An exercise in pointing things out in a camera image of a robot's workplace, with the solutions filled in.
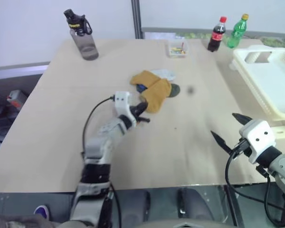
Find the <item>blue object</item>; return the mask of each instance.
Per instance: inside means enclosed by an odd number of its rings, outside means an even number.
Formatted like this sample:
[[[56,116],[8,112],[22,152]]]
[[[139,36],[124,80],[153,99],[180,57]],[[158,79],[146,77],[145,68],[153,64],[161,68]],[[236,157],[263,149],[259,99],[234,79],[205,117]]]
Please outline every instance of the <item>blue object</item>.
[[[142,84],[137,84],[136,85],[136,90],[139,92],[139,93],[142,93],[143,91],[145,91],[147,89],[147,87],[145,87],[144,85]]]
[[[38,206],[34,211],[34,215],[38,215],[38,214],[41,215],[46,220],[49,220],[49,210],[47,206],[45,205]]]

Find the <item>yellow bottle cap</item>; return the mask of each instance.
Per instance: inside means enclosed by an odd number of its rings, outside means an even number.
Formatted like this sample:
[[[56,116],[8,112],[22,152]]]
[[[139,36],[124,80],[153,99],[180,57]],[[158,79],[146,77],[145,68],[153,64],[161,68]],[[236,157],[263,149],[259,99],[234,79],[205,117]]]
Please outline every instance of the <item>yellow bottle cap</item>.
[[[243,20],[248,20],[248,18],[249,18],[249,15],[246,14],[246,13],[244,13],[243,16],[242,16],[242,19],[243,19]]]

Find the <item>gray water bottle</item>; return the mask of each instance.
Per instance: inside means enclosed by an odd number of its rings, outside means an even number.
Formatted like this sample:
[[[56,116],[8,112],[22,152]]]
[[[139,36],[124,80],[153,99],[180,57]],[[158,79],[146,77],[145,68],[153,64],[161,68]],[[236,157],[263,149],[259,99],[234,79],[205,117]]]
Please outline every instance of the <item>gray water bottle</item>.
[[[86,16],[79,16],[71,9],[64,11],[66,20],[70,27],[70,34],[76,43],[82,58],[85,60],[97,59],[99,54],[92,37],[92,28],[86,20]]]

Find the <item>black bottle cap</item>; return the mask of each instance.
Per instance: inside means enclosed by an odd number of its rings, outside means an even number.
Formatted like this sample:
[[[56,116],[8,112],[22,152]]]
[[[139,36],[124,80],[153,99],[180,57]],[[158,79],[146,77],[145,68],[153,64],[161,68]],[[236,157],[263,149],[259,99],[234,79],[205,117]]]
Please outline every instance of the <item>black bottle cap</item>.
[[[68,9],[68,10],[64,11],[63,13],[66,16],[66,18],[72,18],[75,15],[75,13],[71,9]]]

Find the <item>white wall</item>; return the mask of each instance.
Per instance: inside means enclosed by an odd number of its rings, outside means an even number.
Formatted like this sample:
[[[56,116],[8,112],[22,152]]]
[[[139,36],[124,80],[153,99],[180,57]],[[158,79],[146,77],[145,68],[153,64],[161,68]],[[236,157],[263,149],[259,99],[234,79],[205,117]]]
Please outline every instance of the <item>white wall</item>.
[[[142,27],[212,29],[227,16],[227,29],[249,14],[249,31],[285,33],[285,0],[140,0]]]
[[[0,66],[50,61],[71,38],[68,8],[86,15],[95,38],[135,38],[130,0],[0,0]]]

